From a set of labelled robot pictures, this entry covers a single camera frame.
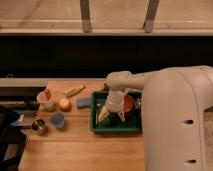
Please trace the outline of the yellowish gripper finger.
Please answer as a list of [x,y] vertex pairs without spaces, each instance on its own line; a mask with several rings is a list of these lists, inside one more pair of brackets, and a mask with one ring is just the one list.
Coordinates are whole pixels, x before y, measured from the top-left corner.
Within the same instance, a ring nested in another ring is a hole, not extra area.
[[125,122],[125,113],[124,110],[118,112],[118,116],[122,122]]
[[107,116],[109,115],[109,111],[106,106],[103,106],[99,115],[98,115],[98,121],[103,121]]

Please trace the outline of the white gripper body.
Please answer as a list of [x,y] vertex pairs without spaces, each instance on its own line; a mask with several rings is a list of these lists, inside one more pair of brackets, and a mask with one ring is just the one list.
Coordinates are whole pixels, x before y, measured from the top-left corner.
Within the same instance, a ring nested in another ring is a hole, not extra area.
[[121,113],[124,107],[124,97],[127,95],[128,90],[109,90],[105,106],[110,112]]

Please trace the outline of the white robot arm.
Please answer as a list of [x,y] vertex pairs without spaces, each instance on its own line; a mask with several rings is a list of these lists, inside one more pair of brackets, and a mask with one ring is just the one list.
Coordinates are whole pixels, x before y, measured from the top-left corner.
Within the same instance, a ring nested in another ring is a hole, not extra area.
[[171,67],[133,74],[112,72],[98,119],[124,116],[124,96],[142,92],[145,171],[208,171],[204,112],[213,107],[213,67]]

